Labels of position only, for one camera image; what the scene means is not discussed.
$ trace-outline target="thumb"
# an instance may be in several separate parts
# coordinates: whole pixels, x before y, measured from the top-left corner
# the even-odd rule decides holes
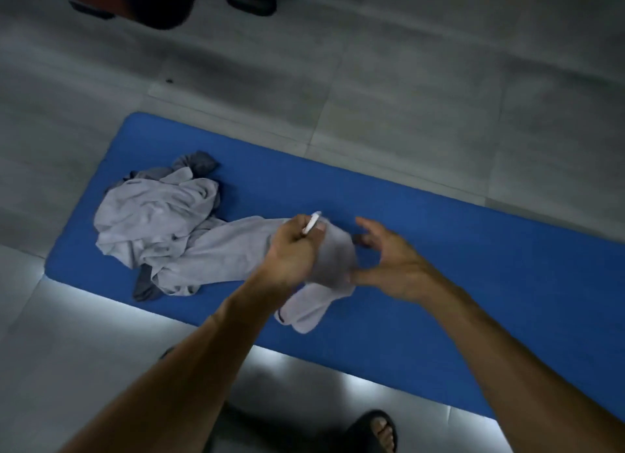
[[[316,250],[319,249],[324,237],[326,236],[326,227],[326,223],[319,221],[306,236],[306,239],[312,242],[312,245],[314,245]]]
[[[349,272],[349,282],[353,285],[377,286],[383,270],[381,267],[357,268]]]

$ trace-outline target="hand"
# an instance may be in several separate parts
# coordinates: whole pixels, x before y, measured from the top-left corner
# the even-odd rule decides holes
[[[310,216],[299,214],[276,231],[258,269],[271,283],[294,289],[311,274],[326,235],[326,224],[318,221],[307,236],[302,236],[302,229],[310,219]]]
[[[421,257],[402,236],[389,231],[377,221],[357,217],[366,234],[355,237],[355,243],[380,251],[379,265],[354,270],[350,280],[355,285],[378,287],[391,297],[424,303],[457,287],[427,260]]]

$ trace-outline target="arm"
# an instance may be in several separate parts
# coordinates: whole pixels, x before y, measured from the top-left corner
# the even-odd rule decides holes
[[[516,453],[624,452],[625,424],[593,402],[489,317],[400,236],[358,218],[380,264],[352,280],[425,308],[465,358]]]
[[[261,267],[61,452],[201,452],[258,333],[312,270],[325,225],[303,238],[309,219],[279,228]]]

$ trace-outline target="blue yoga mat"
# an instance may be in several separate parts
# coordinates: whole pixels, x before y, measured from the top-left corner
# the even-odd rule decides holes
[[[217,216],[323,211],[358,231],[356,215],[405,236],[544,362],[625,420],[625,246],[389,181],[133,114],[122,126],[46,262],[46,275],[169,318],[201,324],[238,283],[193,297],[131,298],[137,271],[95,246],[105,188],[131,170],[202,149],[221,166]],[[359,250],[363,265],[376,255]],[[417,305],[358,288],[300,335],[270,319],[257,345],[477,414],[493,413],[453,343]]]

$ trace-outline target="foot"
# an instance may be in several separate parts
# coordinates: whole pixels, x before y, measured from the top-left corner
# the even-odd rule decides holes
[[[386,453],[395,453],[393,428],[384,418],[378,417],[371,420],[371,431],[378,438],[380,446]]]

